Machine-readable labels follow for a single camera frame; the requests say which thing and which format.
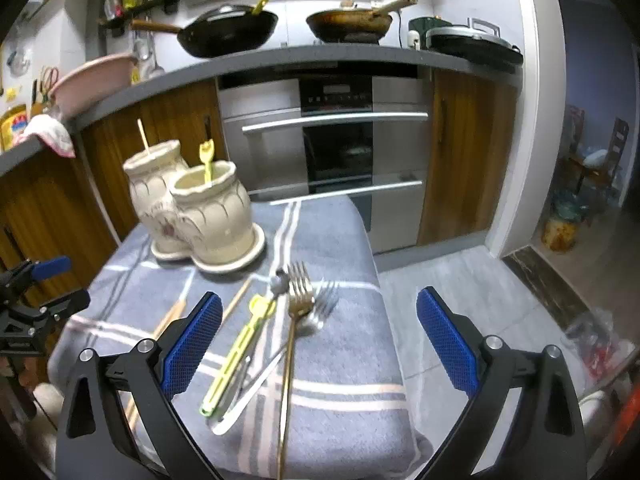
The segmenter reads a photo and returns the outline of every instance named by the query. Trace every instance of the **blue gripper pad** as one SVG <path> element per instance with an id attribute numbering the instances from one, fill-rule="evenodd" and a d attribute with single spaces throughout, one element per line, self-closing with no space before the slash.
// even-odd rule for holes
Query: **blue gripper pad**
<path id="1" fill-rule="evenodd" d="M 31 271 L 31 277 L 35 281 L 41 282 L 69 270 L 71 270 L 71 259 L 68 256 L 59 256 L 52 260 L 35 264 Z"/>
<path id="2" fill-rule="evenodd" d="M 171 399 L 187 389 L 222 323 L 222 301 L 212 294 L 164 359 L 162 392 Z"/>
<path id="3" fill-rule="evenodd" d="M 418 320 L 457 390 L 473 397 L 479 389 L 476 356 L 434 295 L 424 288 L 415 303 Z"/>

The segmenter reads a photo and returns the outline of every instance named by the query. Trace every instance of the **brown wok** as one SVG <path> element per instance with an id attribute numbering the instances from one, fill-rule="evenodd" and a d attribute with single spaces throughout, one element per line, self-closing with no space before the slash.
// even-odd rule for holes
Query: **brown wok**
<path id="1" fill-rule="evenodd" d="M 313 34 L 327 43 L 337 43 L 355 36 L 379 40 L 393 21 L 390 12 L 418 3 L 418 0 L 395 0 L 379 9 L 322 10 L 306 19 Z"/>
<path id="2" fill-rule="evenodd" d="M 177 34 L 182 48 L 195 57 L 224 56 L 258 48 L 271 37 L 278 16 L 262 10 L 267 1 L 260 0 L 255 7 L 224 5 L 205 12 L 185 28 L 143 20 L 131 20 L 131 28 Z"/>

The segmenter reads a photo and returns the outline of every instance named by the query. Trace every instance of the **countertop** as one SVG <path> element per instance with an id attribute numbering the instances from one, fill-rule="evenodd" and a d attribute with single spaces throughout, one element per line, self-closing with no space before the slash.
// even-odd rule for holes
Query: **countertop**
<path id="1" fill-rule="evenodd" d="M 249 50 L 200 62 L 180 70 L 169 72 L 149 81 L 124 89 L 80 114 L 68 125 L 73 132 L 80 132 L 95 121 L 168 90 L 216 76 L 252 70 L 255 68 L 309 64 L 331 61 L 369 61 L 403 63 L 425 68 L 441 68 L 467 73 L 495 82 L 520 88 L 522 71 L 511 75 L 489 67 L 473 64 L 460 57 L 448 56 L 428 50 L 411 50 L 370 44 L 322 44 L 294 46 L 263 50 Z M 0 155 L 0 175 L 5 174 L 23 160 L 39 152 L 42 144 L 29 139 L 16 148 Z"/>

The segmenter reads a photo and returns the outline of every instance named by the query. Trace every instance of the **bolt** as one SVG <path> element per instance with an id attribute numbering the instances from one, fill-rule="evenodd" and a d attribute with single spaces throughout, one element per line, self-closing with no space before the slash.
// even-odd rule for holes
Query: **bolt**
<path id="1" fill-rule="evenodd" d="M 485 339 L 486 345 L 492 350 L 499 350 L 502 348 L 502 339 L 500 339 L 497 335 L 490 335 Z"/>
<path id="2" fill-rule="evenodd" d="M 154 347 L 154 342 L 151 339 L 143 339 L 138 343 L 138 351 L 146 354 Z"/>
<path id="3" fill-rule="evenodd" d="M 549 354 L 549 357 L 556 359 L 560 357 L 560 354 L 562 352 L 556 345 L 549 345 L 548 347 L 546 347 L 546 353 Z"/>
<path id="4" fill-rule="evenodd" d="M 80 360 L 82 362 L 87 362 L 94 356 L 94 350 L 92 348 L 85 348 L 80 352 Z"/>

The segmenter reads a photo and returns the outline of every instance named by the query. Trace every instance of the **ceramic jar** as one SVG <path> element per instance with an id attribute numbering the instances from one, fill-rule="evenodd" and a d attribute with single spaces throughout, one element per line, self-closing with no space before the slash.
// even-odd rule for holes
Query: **ceramic jar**
<path id="1" fill-rule="evenodd" d="M 152 253 L 159 260 L 190 256 L 191 248 L 180 236 L 169 185 L 188 166 L 180 155 L 180 141 L 168 140 L 127 159 L 123 169 L 129 177 L 133 209 L 153 238 Z"/>
<path id="2" fill-rule="evenodd" d="M 230 272 L 264 247 L 264 232 L 252 223 L 251 201 L 236 177 L 236 165 L 219 160 L 205 183 L 204 166 L 191 168 L 169 186 L 178 236 L 192 248 L 194 263 L 208 272 Z"/>

